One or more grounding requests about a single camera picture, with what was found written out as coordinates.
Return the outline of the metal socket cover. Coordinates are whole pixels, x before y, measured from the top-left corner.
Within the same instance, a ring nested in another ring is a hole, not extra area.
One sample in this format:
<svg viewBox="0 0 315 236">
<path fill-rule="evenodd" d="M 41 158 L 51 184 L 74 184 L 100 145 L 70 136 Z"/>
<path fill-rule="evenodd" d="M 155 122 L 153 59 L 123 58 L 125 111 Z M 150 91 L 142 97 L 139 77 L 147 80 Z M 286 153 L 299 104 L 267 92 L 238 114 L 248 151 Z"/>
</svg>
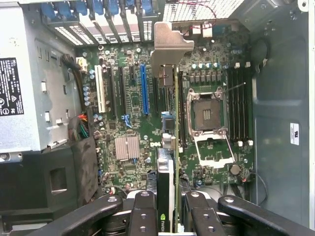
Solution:
<svg viewBox="0 0 315 236">
<path fill-rule="evenodd" d="M 200 166 L 202 166 L 202 167 L 208 166 L 208 167 L 211 167 L 214 169 L 220 169 L 220 168 L 223 168 L 226 164 L 235 163 L 234 153 L 233 153 L 233 150 L 231 148 L 231 144 L 229 142 L 229 139 L 227 137 L 227 132 L 228 132 L 227 128 L 221 128 L 221 129 L 214 130 L 214 131 L 193 131 L 192 132 L 192 137 L 193 137 L 193 140 L 195 143 L 195 147 L 196 147 Z M 201 154 L 199 151 L 199 147 L 198 147 L 198 142 L 206 141 L 208 139 L 213 139 L 213 140 L 223 140 L 224 139 L 227 143 L 227 146 L 228 146 L 228 149 L 230 152 L 230 157 L 226 158 L 226 159 L 220 159 L 219 161 L 202 160 Z"/>
</svg>

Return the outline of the round coin battery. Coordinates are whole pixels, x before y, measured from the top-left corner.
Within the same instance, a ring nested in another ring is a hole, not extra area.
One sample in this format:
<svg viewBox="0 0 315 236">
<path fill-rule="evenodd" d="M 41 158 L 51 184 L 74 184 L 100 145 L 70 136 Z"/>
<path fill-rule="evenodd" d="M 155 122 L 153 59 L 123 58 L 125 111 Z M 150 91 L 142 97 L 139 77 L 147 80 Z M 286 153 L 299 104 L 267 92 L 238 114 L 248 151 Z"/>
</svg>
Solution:
<svg viewBox="0 0 315 236">
<path fill-rule="evenodd" d="M 238 164 L 232 164 L 229 166 L 229 172 L 233 175 L 233 176 L 237 176 L 241 173 L 242 168 L 238 165 Z"/>
</svg>

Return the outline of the silver chipset heatsink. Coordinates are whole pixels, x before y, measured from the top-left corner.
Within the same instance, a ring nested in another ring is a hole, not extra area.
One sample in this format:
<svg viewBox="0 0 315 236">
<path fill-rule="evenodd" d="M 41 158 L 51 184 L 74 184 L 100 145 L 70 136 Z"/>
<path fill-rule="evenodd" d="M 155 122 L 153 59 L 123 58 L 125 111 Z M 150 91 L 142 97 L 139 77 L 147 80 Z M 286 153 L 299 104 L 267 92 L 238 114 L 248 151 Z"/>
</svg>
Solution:
<svg viewBox="0 0 315 236">
<path fill-rule="evenodd" d="M 137 136 L 125 136 L 115 139 L 116 160 L 124 161 L 140 157 L 140 143 Z"/>
</svg>

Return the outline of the CPU socket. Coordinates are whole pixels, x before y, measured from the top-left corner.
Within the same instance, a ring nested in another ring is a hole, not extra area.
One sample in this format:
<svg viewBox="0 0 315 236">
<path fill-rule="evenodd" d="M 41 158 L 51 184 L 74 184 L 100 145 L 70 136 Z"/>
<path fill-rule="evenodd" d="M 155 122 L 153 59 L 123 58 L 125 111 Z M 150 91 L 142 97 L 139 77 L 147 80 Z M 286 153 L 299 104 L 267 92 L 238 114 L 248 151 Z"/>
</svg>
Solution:
<svg viewBox="0 0 315 236">
<path fill-rule="evenodd" d="M 208 92 L 197 92 L 190 88 L 186 110 L 188 131 L 192 137 L 228 128 L 226 96 L 222 87 Z"/>
</svg>

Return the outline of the black RAM slot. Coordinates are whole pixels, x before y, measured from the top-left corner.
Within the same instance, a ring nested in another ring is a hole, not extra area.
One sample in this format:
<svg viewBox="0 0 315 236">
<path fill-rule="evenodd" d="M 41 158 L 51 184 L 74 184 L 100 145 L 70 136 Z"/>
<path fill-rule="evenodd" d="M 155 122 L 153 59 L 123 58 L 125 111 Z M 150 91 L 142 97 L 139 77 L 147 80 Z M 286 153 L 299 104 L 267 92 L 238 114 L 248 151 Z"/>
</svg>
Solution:
<svg viewBox="0 0 315 236">
<path fill-rule="evenodd" d="M 183 128 L 183 109 L 182 109 L 182 75 L 183 72 L 178 72 L 178 88 L 179 88 L 179 113 L 180 113 L 180 143 L 181 147 L 184 148 L 185 144 L 185 129 Z"/>
<path fill-rule="evenodd" d="M 246 140 L 246 79 L 244 78 L 244 68 L 241 67 L 238 72 L 239 82 L 242 84 L 239 90 L 239 111 L 240 111 L 240 140 L 245 142 Z"/>
<path fill-rule="evenodd" d="M 248 125 L 248 133 L 247 133 L 247 144 L 250 147 L 253 147 L 253 131 L 252 131 L 252 79 L 251 79 L 251 63 L 249 61 L 246 62 L 246 92 L 247 92 L 247 125 Z"/>
<path fill-rule="evenodd" d="M 238 83 L 238 70 L 235 69 L 234 70 L 234 74 L 233 74 L 233 82 L 234 85 L 237 86 Z M 234 89 L 234 133 L 235 133 L 235 141 L 238 142 L 240 140 L 240 115 L 239 115 L 239 91 L 238 88 Z"/>
<path fill-rule="evenodd" d="M 184 128 L 183 147 L 184 149 L 187 149 L 188 148 L 188 141 L 187 141 L 188 129 L 187 129 L 186 94 L 185 94 L 184 82 L 185 82 L 185 76 L 184 76 L 184 72 L 182 71 L 182 101 L 183 101 L 183 128 Z"/>
<path fill-rule="evenodd" d="M 234 142 L 234 134 L 235 134 L 235 127 L 234 127 L 234 107 L 233 107 L 233 72 L 232 69 L 229 68 L 227 71 L 228 75 L 228 105 L 229 105 L 229 131 L 230 131 L 230 141 Z"/>
</svg>

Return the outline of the green motherboard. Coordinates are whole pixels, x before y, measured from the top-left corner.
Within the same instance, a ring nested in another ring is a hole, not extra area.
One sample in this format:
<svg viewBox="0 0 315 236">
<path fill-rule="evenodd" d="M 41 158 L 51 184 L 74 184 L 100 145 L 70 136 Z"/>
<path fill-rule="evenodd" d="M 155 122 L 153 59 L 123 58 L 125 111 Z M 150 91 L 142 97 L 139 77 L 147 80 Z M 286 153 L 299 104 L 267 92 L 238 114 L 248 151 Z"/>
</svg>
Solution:
<svg viewBox="0 0 315 236">
<path fill-rule="evenodd" d="M 82 136 L 88 134 L 87 121 L 92 121 L 93 135 L 96 140 L 98 160 L 98 178 L 102 191 L 105 194 L 122 194 L 133 190 L 153 188 L 153 181 L 157 174 L 157 148 L 161 145 L 162 125 L 160 113 L 165 109 L 164 89 L 157 82 L 158 113 L 154 110 L 153 75 L 150 54 L 153 45 L 127 44 L 98 46 L 80 49 L 77 54 L 77 63 L 82 68 L 83 94 L 87 111 L 81 115 L 82 124 L 79 131 Z M 187 97 L 190 88 L 197 92 L 216 91 L 217 87 L 228 89 L 229 68 L 234 70 L 244 68 L 246 78 L 245 56 L 241 50 L 229 51 L 224 44 L 215 44 L 212 50 L 207 48 L 194 49 L 184 55 L 178 65 L 178 72 L 183 71 L 185 76 L 184 88 Z M 142 88 L 140 77 L 140 64 L 146 65 L 147 86 L 149 97 L 149 115 L 143 114 Z M 98 111 L 95 65 L 102 67 L 102 77 L 106 100 L 106 112 Z M 129 80 L 129 66 L 134 66 L 136 84 L 132 86 Z M 113 119 L 109 94 L 107 68 L 112 67 L 116 118 Z M 120 81 L 118 67 L 124 68 L 126 115 L 123 115 L 123 107 L 120 95 Z M 186 181 L 194 188 L 209 187 L 213 185 L 241 185 L 253 179 L 254 147 L 239 140 L 230 141 L 229 131 L 229 105 L 228 93 L 226 96 L 226 108 L 228 118 L 227 137 L 234 153 L 235 163 L 242 171 L 233 176 L 226 164 L 223 168 L 214 169 L 199 165 L 198 155 L 193 137 L 187 135 L 188 148 L 179 149 L 179 178 Z M 247 118 L 247 94 L 246 94 L 246 122 Z M 125 136 L 137 136 L 140 143 L 140 157 L 138 159 L 118 161 L 116 160 L 115 139 Z M 230 152 L 226 141 L 208 139 L 198 142 L 202 160 L 226 159 Z"/>
</svg>

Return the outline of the blue expansion slot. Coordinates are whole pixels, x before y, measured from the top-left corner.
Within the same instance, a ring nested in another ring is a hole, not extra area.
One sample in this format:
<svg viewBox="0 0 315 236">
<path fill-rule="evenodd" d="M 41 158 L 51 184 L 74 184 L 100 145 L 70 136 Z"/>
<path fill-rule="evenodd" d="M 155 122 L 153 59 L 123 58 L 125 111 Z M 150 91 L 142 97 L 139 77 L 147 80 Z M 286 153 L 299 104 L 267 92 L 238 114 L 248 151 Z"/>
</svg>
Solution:
<svg viewBox="0 0 315 236">
<path fill-rule="evenodd" d="M 143 101 L 143 114 L 149 115 L 149 97 L 148 97 L 148 86 L 147 86 L 147 74 L 146 65 L 140 64 L 140 77 L 141 77 L 141 88 L 142 88 L 142 101 Z"/>
</svg>

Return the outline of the white expansion slot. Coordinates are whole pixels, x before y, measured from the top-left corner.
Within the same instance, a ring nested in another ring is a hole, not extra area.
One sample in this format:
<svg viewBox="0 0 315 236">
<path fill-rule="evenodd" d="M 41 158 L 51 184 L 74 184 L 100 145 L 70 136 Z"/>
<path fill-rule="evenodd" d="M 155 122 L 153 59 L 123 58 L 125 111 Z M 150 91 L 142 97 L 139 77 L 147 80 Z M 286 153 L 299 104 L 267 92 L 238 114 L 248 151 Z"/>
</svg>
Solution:
<svg viewBox="0 0 315 236">
<path fill-rule="evenodd" d="M 95 69 L 98 111 L 100 113 L 105 113 L 106 100 L 105 100 L 104 83 L 103 83 L 103 77 L 102 77 L 102 67 L 100 65 L 95 65 L 94 69 Z"/>
</svg>

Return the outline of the thin metal locking lever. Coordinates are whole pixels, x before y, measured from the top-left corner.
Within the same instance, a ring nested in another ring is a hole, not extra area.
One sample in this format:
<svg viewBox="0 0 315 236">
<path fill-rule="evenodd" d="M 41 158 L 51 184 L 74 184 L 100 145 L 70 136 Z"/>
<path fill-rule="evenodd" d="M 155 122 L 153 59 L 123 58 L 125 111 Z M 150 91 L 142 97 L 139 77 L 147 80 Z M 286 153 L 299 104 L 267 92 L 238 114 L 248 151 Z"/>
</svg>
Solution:
<svg viewBox="0 0 315 236">
<path fill-rule="evenodd" d="M 231 91 L 231 90 L 233 90 L 233 89 L 237 89 L 237 88 L 239 88 L 239 87 L 241 87 L 241 86 L 244 86 L 244 85 L 246 85 L 246 82 L 243 82 L 243 83 L 241 83 L 241 84 L 238 84 L 238 85 L 236 85 L 236 86 L 233 86 L 233 87 L 231 87 L 231 88 L 228 88 L 228 89 L 224 90 L 223 93 L 228 93 L 229 91 Z"/>
</svg>

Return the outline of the open black PC case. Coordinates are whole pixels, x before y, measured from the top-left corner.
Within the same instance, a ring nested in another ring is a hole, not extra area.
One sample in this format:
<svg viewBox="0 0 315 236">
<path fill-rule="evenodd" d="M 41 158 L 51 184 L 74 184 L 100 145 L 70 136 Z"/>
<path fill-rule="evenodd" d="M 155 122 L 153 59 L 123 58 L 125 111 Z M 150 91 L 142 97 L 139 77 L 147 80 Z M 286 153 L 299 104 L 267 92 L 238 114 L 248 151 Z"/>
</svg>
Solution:
<svg viewBox="0 0 315 236">
<path fill-rule="evenodd" d="M 40 6 L 59 0 L 8 1 Z M 44 26 L 73 50 L 61 60 L 79 88 L 81 109 L 69 120 L 66 144 L 92 137 L 96 147 L 91 120 L 86 136 L 79 131 L 87 107 L 78 51 L 127 44 L 154 47 L 155 23 L 169 22 L 186 41 L 194 42 L 191 51 L 212 50 L 221 43 L 229 51 L 241 50 L 244 61 L 251 63 L 254 168 L 253 179 L 241 185 L 194 188 L 179 178 L 177 232 L 161 233 L 157 227 L 157 236 L 196 236 L 184 227 L 185 194 L 190 191 L 202 192 L 215 202 L 225 195 L 242 198 L 304 226 L 305 236 L 315 236 L 315 0 L 159 1 L 161 14 L 153 17 L 129 13 L 50 21 L 41 12 Z M 136 192 L 150 191 L 158 209 L 157 175 L 153 184 L 153 188 L 105 194 L 98 178 L 98 190 L 87 204 L 106 195 L 127 200 Z M 26 236 L 51 222 L 5 226 L 0 217 L 0 236 Z"/>
</svg>

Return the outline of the grey power supply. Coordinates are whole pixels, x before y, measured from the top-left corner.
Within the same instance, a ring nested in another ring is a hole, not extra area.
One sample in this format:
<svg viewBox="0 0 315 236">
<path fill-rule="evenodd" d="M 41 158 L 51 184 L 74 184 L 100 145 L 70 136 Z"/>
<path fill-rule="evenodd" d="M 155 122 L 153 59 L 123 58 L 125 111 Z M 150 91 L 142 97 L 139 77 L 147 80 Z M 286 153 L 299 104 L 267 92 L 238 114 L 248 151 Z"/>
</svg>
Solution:
<svg viewBox="0 0 315 236">
<path fill-rule="evenodd" d="M 72 48 L 44 26 L 38 4 L 0 0 L 0 163 L 67 143 L 81 106 L 65 54 Z"/>
</svg>

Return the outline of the blue card retention clip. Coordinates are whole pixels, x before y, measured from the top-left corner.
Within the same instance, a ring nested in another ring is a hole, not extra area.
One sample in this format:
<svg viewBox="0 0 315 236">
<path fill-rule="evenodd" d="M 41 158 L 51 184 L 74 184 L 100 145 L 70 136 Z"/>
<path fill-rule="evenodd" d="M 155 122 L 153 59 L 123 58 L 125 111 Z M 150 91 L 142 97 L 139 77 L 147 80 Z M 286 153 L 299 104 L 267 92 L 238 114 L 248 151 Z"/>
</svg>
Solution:
<svg viewBox="0 0 315 236">
<path fill-rule="evenodd" d="M 59 0 L 40 4 L 42 15 L 50 21 L 65 19 L 70 21 L 78 16 L 95 15 L 112 18 L 116 15 L 134 14 L 153 17 L 161 14 L 159 0 Z"/>
</svg>

